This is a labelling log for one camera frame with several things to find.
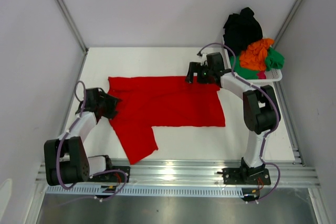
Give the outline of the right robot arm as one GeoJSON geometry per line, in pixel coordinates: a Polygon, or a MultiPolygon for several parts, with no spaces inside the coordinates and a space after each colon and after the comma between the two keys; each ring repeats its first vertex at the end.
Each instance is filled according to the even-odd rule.
{"type": "Polygon", "coordinates": [[[200,84],[216,84],[228,90],[243,102],[243,117],[249,130],[245,154],[241,159],[240,179],[251,184],[265,170],[264,152],[266,139],[280,122],[280,112],[273,87],[258,86],[226,69],[221,53],[198,52],[200,62],[190,62],[186,82],[193,78],[200,84]]]}

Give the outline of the red t shirt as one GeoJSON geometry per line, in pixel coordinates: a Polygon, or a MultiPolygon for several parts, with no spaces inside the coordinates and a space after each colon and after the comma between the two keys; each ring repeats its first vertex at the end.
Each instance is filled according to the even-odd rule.
{"type": "Polygon", "coordinates": [[[224,127],[215,84],[187,83],[183,76],[109,77],[108,94],[119,98],[109,121],[131,165],[159,148],[153,127],[224,127]]]}

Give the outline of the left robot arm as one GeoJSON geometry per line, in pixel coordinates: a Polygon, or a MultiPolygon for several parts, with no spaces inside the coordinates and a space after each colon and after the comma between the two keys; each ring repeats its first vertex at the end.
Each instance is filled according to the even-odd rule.
{"type": "Polygon", "coordinates": [[[112,120],[118,114],[122,100],[107,94],[101,88],[84,92],[69,129],[57,139],[44,143],[45,171],[48,185],[71,189],[74,184],[97,176],[102,182],[110,181],[114,169],[108,155],[88,157],[83,145],[101,118],[112,120]]]}

